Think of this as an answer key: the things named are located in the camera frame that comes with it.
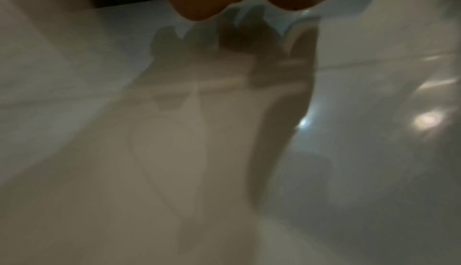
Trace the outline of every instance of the glossy white surface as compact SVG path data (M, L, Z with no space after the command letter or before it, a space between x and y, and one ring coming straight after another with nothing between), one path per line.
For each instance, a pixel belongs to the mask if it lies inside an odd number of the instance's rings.
M459 264L461 0L258 4L9 17L0 264Z

